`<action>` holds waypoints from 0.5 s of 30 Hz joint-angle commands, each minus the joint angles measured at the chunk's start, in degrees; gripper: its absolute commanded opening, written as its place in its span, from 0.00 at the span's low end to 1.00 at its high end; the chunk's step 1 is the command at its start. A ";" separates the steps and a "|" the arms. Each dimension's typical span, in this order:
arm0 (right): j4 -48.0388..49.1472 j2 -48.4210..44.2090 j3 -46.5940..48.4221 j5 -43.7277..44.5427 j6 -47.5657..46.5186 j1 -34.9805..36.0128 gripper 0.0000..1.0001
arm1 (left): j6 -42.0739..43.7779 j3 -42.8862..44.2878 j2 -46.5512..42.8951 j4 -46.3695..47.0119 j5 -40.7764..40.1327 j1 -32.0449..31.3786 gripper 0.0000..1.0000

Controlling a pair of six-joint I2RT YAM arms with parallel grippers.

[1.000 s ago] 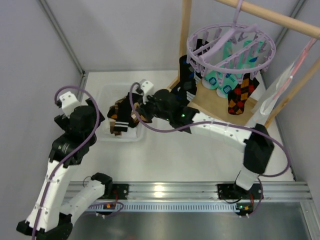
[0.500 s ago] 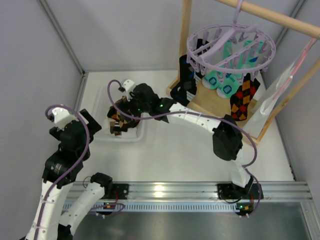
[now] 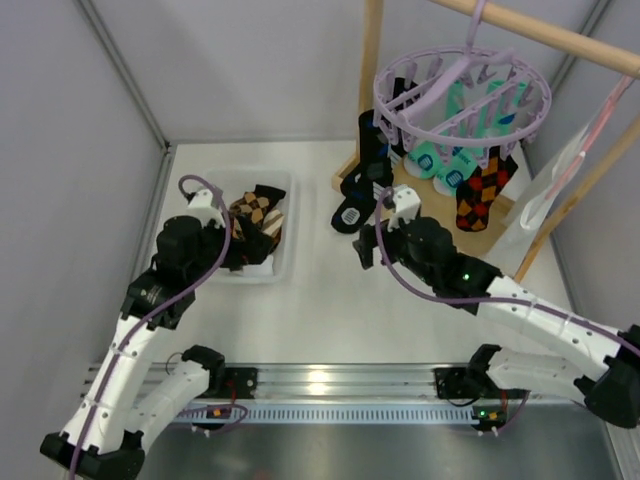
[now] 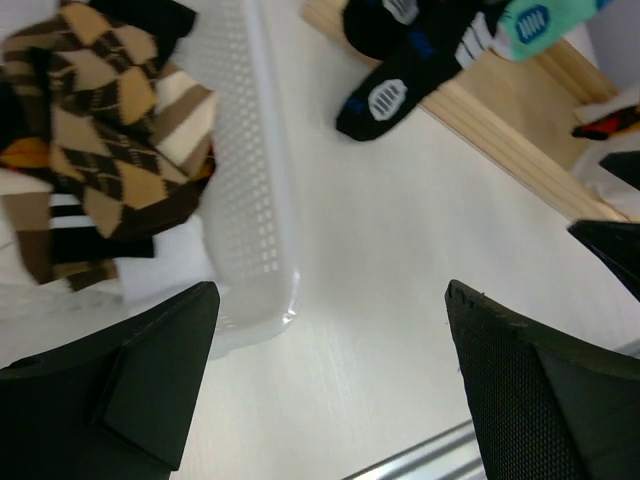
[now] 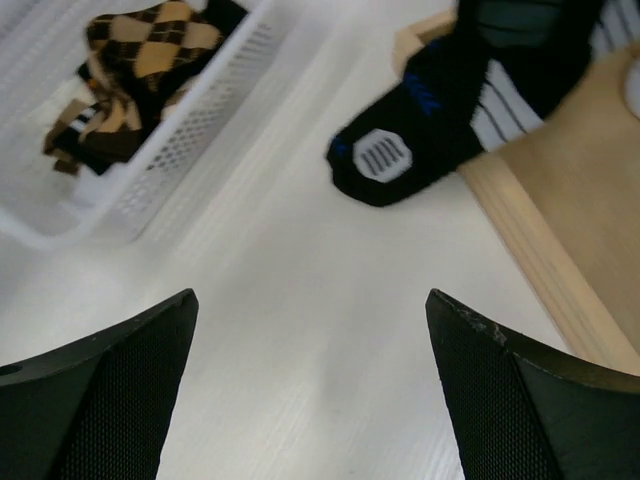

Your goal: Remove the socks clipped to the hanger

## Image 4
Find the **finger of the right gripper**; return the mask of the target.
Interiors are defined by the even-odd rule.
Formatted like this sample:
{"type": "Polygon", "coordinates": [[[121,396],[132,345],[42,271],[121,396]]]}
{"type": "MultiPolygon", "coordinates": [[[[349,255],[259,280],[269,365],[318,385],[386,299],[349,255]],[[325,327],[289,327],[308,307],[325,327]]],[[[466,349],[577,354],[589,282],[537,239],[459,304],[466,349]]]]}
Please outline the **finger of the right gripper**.
{"type": "Polygon", "coordinates": [[[640,189],[640,152],[615,152],[607,155],[599,165],[636,190],[640,189]]]}
{"type": "Polygon", "coordinates": [[[639,224],[578,220],[568,232],[593,253],[639,300],[639,224]]]}

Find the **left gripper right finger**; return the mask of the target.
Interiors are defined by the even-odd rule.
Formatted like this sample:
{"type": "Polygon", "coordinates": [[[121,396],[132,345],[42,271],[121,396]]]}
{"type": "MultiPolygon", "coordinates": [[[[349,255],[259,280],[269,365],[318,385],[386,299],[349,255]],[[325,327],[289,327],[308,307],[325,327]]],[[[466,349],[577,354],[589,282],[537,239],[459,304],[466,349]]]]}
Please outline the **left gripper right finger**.
{"type": "Polygon", "coordinates": [[[534,321],[458,280],[444,298],[488,478],[638,478],[638,359],[534,321]]]}

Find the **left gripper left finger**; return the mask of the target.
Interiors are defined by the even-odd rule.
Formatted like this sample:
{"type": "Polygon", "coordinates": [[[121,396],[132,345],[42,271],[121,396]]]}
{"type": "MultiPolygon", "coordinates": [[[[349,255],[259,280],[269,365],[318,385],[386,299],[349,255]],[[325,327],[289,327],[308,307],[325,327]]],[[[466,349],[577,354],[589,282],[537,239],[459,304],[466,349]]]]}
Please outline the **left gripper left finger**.
{"type": "Polygon", "coordinates": [[[1,370],[4,479],[167,479],[180,467],[220,305],[200,282],[1,370]]]}

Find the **red orange argyle sock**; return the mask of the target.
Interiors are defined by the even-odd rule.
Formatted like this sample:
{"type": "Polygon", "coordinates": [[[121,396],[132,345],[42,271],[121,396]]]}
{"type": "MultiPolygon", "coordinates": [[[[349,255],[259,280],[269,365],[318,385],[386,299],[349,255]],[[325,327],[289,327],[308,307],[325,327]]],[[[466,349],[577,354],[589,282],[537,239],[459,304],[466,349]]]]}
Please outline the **red orange argyle sock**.
{"type": "Polygon", "coordinates": [[[574,138],[604,141],[611,137],[639,131],[639,105],[632,105],[607,114],[572,131],[574,138]]]}

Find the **teal sock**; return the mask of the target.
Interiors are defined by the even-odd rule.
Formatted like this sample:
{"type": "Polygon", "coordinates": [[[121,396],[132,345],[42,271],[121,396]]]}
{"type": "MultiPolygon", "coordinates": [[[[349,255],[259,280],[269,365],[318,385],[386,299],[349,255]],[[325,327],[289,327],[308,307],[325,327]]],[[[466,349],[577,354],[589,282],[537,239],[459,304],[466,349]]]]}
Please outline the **teal sock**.
{"type": "Polygon", "coordinates": [[[507,60],[527,60],[553,46],[609,4],[609,0],[509,1],[498,20],[492,48],[507,60]]]}

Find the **black sock with white stripes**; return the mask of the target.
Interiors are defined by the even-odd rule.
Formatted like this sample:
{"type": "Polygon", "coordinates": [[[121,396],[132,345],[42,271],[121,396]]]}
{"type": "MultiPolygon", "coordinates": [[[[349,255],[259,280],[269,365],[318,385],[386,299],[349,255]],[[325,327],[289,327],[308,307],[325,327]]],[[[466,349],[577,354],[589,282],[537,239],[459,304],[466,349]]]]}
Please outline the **black sock with white stripes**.
{"type": "MultiPolygon", "coordinates": [[[[349,1],[342,10],[345,38],[354,50],[379,62],[386,61],[402,42],[420,33],[437,12],[440,1],[349,1]]],[[[506,1],[484,1],[460,40],[455,58],[469,68],[487,51],[505,12],[506,1]]]]}

